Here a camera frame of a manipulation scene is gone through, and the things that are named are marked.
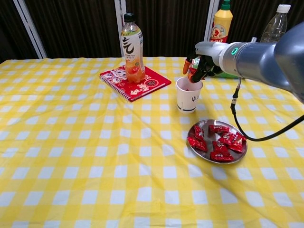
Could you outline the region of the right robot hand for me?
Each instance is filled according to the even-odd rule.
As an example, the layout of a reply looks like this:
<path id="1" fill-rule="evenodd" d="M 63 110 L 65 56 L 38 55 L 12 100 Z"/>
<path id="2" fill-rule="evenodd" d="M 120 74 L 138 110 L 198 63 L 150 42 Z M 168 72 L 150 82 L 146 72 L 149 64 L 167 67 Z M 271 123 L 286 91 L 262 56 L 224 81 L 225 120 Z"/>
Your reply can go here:
<path id="1" fill-rule="evenodd" d="M 219 65 L 221 52 L 228 44 L 222 42 L 199 42 L 194 50 L 186 57 L 183 74 L 187 75 L 191 83 L 197 83 L 200 80 L 210 76 L 221 74 L 223 71 Z M 199 64 L 196 69 L 190 70 L 192 61 L 199 57 Z"/>

